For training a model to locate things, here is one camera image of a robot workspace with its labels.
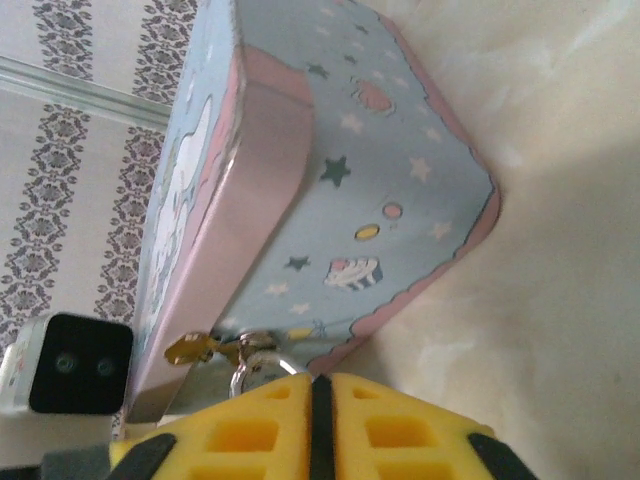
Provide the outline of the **blue cartoon tin box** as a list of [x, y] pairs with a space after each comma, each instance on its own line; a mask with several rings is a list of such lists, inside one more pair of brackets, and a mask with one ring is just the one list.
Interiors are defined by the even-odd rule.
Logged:
[[167, 350], [272, 334], [331, 370], [493, 228], [498, 187], [393, 22], [200, 0], [146, 215], [127, 419], [227, 396]]

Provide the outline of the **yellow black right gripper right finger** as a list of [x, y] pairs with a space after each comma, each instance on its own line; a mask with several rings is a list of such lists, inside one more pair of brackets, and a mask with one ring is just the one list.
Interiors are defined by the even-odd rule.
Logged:
[[486, 425], [355, 375], [331, 384], [336, 480], [531, 480]]

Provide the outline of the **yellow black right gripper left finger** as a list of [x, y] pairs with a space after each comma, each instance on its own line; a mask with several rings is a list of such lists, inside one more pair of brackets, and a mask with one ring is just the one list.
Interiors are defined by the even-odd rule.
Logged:
[[116, 466], [157, 435], [177, 442], [151, 480], [309, 480], [311, 376], [283, 377], [109, 446]]

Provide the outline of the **aluminium frame post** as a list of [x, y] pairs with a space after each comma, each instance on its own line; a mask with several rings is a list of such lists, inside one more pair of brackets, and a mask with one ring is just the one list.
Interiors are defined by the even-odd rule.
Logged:
[[171, 109], [132, 94], [0, 55], [0, 90], [146, 128], [164, 129]]

